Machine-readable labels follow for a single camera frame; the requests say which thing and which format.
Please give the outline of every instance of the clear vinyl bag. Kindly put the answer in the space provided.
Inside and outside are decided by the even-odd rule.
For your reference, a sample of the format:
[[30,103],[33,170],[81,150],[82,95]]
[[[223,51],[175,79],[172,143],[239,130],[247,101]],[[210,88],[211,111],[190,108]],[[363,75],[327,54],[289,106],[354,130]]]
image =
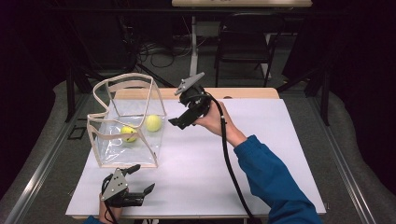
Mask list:
[[88,115],[87,130],[99,166],[158,167],[166,112],[154,79],[124,74],[101,81],[92,94],[100,111]]

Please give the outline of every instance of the human hand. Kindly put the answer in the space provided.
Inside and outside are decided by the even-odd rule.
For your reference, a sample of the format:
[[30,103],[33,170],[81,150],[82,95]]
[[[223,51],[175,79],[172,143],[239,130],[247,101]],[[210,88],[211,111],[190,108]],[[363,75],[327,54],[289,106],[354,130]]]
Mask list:
[[[238,146],[242,142],[246,141],[247,138],[245,135],[239,131],[235,125],[233,124],[233,120],[231,119],[225,105],[223,102],[219,101],[220,108],[222,110],[224,119],[226,121],[226,136],[227,141],[233,145],[233,147]],[[221,136],[221,121],[220,121],[220,113],[219,108],[214,101],[210,102],[210,109],[207,114],[198,118],[194,124],[201,125],[207,128],[210,132]]]
[[[115,220],[111,217],[111,215],[108,213],[105,202],[100,200],[102,198],[102,194],[99,194],[99,221],[105,223],[105,224],[110,224],[114,223]],[[118,221],[121,217],[122,214],[122,207],[111,207],[110,210],[114,215],[114,218]]]

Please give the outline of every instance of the black curtain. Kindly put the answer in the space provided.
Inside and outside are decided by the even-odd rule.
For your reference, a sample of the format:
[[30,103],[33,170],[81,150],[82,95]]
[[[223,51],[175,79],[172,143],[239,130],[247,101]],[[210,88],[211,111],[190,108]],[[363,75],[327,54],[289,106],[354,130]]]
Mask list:
[[65,72],[34,4],[2,1],[0,5],[3,197],[46,124],[55,101],[53,88],[65,79]]
[[[305,20],[283,75],[297,78],[322,62],[344,24],[346,42],[332,57],[330,89],[345,103],[365,162],[396,194],[396,3],[377,1],[313,1],[313,7],[345,9],[349,17]],[[320,80],[319,76],[311,77]]]

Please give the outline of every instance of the tennis ball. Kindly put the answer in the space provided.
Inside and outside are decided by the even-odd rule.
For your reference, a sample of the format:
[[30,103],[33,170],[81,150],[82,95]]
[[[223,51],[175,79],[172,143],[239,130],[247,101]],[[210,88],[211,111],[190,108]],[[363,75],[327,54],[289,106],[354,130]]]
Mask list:
[[[137,133],[137,131],[129,126],[123,126],[120,133]],[[134,140],[136,140],[136,137],[122,138],[124,142],[133,142]]]
[[161,129],[163,121],[158,115],[149,115],[146,117],[145,124],[149,132],[157,132]]

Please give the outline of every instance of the blue jacket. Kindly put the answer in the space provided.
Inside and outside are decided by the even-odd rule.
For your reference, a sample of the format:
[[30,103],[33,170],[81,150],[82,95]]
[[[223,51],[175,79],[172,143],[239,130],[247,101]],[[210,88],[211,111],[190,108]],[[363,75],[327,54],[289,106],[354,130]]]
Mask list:
[[[247,174],[251,193],[271,207],[269,224],[321,223],[315,206],[294,182],[286,165],[255,135],[233,151]],[[84,223],[101,222],[89,217]]]

